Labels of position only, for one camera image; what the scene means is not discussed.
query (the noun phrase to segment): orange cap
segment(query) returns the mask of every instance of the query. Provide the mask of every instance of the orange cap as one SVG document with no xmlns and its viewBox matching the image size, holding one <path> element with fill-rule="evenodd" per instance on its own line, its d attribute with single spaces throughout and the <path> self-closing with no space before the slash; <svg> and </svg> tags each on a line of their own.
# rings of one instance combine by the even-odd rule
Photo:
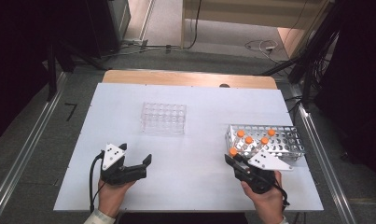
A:
<svg viewBox="0 0 376 224">
<path fill-rule="evenodd" d="M 232 156 L 232 157 L 234 157 L 235 155 L 237 155 L 237 148 L 235 148 L 235 147 L 231 147 L 230 149 L 229 149 L 229 154 Z"/>
<path fill-rule="evenodd" d="M 237 132 L 237 137 L 244 137 L 244 134 L 245 134 L 245 132 L 243 131 L 243 130 L 239 130 L 238 132 Z"/>
<path fill-rule="evenodd" d="M 275 130 L 274 130 L 274 129 L 270 129 L 270 130 L 267 131 L 267 134 L 268 134 L 270 137 L 272 137 L 272 136 L 275 135 Z"/>
<path fill-rule="evenodd" d="M 262 137 L 262 139 L 260 139 L 260 143 L 261 143 L 262 145 L 266 145 L 266 144 L 268 144 L 268 143 L 269 143 L 269 138 L 267 138 L 267 137 Z"/>
<path fill-rule="evenodd" d="M 253 141 L 254 141 L 254 140 L 252 139 L 251 136 L 247 136 L 247 137 L 245 138 L 245 142 L 246 142 L 246 144 L 251 144 Z"/>
</svg>

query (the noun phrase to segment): human hand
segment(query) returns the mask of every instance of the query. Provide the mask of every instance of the human hand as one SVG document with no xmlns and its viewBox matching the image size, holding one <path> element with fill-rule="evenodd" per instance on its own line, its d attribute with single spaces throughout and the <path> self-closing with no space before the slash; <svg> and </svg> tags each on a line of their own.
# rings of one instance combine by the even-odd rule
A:
<svg viewBox="0 0 376 224">
<path fill-rule="evenodd" d="M 275 171 L 275 179 L 281 185 L 281 173 Z M 244 193 L 252 200 L 257 209 L 259 217 L 266 224 L 278 224 L 284 219 L 283 217 L 283 194 L 280 190 L 272 188 L 263 194 L 256 194 L 251 190 L 249 185 L 242 181 Z"/>
<path fill-rule="evenodd" d="M 118 215 L 118 210 L 124 200 L 124 195 L 135 181 L 126 183 L 121 186 L 111 186 L 106 184 L 102 179 L 98 181 L 99 205 L 98 210 L 109 217 L 115 218 Z"/>
</svg>

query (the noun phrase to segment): white table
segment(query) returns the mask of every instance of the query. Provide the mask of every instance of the white table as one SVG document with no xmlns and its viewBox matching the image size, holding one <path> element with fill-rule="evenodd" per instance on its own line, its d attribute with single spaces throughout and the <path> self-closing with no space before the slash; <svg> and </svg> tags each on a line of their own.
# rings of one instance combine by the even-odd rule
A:
<svg viewBox="0 0 376 224">
<path fill-rule="evenodd" d="M 142 133 L 143 102 L 187 105 L 186 133 Z M 89 170 L 107 143 L 128 144 L 125 164 L 150 153 L 147 178 L 129 189 L 122 209 L 134 212 L 236 212 L 253 209 L 225 163 L 228 124 L 292 125 L 278 90 L 101 83 L 78 138 L 54 210 L 89 209 Z M 100 173 L 94 169 L 94 185 Z M 323 210 L 307 162 L 283 172 L 289 211 Z"/>
</svg>

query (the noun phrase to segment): floor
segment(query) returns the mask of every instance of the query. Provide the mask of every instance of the floor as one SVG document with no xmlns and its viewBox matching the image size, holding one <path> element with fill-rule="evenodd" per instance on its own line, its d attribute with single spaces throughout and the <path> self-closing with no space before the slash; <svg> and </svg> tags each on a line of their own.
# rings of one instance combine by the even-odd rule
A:
<svg viewBox="0 0 376 224">
<path fill-rule="evenodd" d="M 149 1 L 142 2 L 146 3 L 146 7 L 143 8 L 149 8 Z M 176 0 L 154 1 L 153 11 L 149 14 L 150 20 L 147 22 L 146 30 L 144 32 L 141 32 L 142 30 L 131 32 L 130 39 L 140 39 L 141 35 L 142 39 L 148 39 L 150 45 L 180 44 L 181 26 L 180 20 L 177 19 L 177 11 L 167 10 L 167 12 L 170 12 L 167 15 L 175 14 L 175 19 L 169 20 L 170 23 L 159 22 L 166 21 L 163 18 L 165 13 L 161 13 L 161 10 L 156 8 L 164 8 L 165 2 L 173 2 L 176 6 L 180 4 L 180 1 Z M 190 36 L 189 27 L 190 21 L 187 21 L 186 29 L 188 30 L 186 34 L 188 36 Z M 216 25 L 200 23 L 197 46 L 195 45 L 195 48 L 192 48 L 189 52 L 173 51 L 166 54 L 160 50 L 151 50 L 141 54 L 120 54 L 106 58 L 102 62 L 114 67 L 114 69 L 159 69 L 237 75 L 258 74 L 276 64 L 263 52 L 249 50 L 244 46 L 250 40 L 257 39 L 271 39 L 278 42 L 279 36 L 275 35 L 269 27 L 253 27 L 253 29 L 256 29 L 255 34 L 260 33 L 260 29 L 263 29 L 265 35 L 255 36 L 246 32 L 241 33 L 246 34 L 246 36 L 228 35 L 224 39 L 223 37 L 216 38 L 216 35 L 204 36 L 201 33 L 204 29 L 201 27 L 205 27 L 205 30 L 214 29 L 214 32 L 216 32 L 216 27 L 219 28 Z M 285 54 L 282 53 L 282 43 L 278 42 L 278 44 L 280 50 L 277 52 L 279 54 L 272 52 L 272 59 L 276 61 L 287 60 Z M 286 99 L 294 96 L 290 85 L 285 80 L 287 73 L 288 69 L 280 74 L 273 75 L 278 88 L 282 90 Z M 103 71 L 97 71 L 86 64 L 78 66 L 74 74 L 65 74 L 64 88 L 60 92 L 60 98 L 58 102 L 54 102 L 54 107 L 51 108 L 52 115 L 46 120 L 46 127 L 39 130 L 40 135 L 32 146 L 26 146 L 25 143 L 27 139 L 32 138 L 30 132 L 35 127 L 38 118 L 41 117 L 43 109 L 50 106 L 46 104 L 47 88 L 39 92 L 32 102 L 26 106 L 0 139 L 0 184 L 21 151 L 28 151 L 29 156 L 31 156 L 31 159 L 24 164 L 25 169 L 20 169 L 19 182 L 12 186 L 13 193 L 8 195 L 10 198 L 8 198 L 5 208 L 2 208 L 0 223 L 82 223 L 88 216 L 88 212 L 55 213 L 52 209 L 63 182 L 63 175 L 68 166 L 69 158 L 71 158 L 79 131 L 90 106 L 95 86 L 98 82 L 101 82 L 103 75 Z M 295 104 L 294 101 L 286 103 L 288 108 L 292 108 Z M 74 113 L 71 113 L 71 105 L 77 105 Z M 349 161 L 340 159 L 343 149 L 338 140 L 337 130 L 333 127 L 331 121 L 316 109 L 315 105 L 311 105 L 311 109 L 316 131 L 320 135 L 321 143 L 355 216 L 355 222 L 347 223 L 376 223 L 376 177 L 374 173 L 363 165 L 351 164 Z M 296 116 L 296 125 L 305 130 L 304 119 L 299 113 Z M 306 142 L 311 142 L 309 133 L 303 132 L 302 134 Z M 324 175 L 324 168 L 319 164 L 317 155 L 313 152 L 308 153 L 306 159 L 325 208 L 323 212 L 307 213 L 307 223 L 346 223 L 340 218 L 339 208 L 335 205 L 335 198 L 332 197 L 330 185 Z M 302 215 L 299 218 L 297 218 L 296 213 L 285 213 L 285 215 L 289 221 L 296 219 L 296 223 L 302 223 Z M 246 213 L 245 216 L 249 223 L 258 223 L 258 216 L 255 213 Z"/>
</svg>

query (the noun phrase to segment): sleeve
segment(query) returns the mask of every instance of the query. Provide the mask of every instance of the sleeve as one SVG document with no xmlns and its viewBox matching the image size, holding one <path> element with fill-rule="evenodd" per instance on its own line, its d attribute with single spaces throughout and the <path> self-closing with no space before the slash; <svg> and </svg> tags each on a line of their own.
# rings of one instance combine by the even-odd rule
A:
<svg viewBox="0 0 376 224">
<path fill-rule="evenodd" d="M 95 209 L 84 224 L 113 224 L 114 222 L 114 218 L 105 215 L 98 209 Z"/>
<path fill-rule="evenodd" d="M 287 222 L 286 217 L 284 217 L 283 221 L 280 222 L 280 224 L 289 224 L 289 222 Z"/>
</svg>

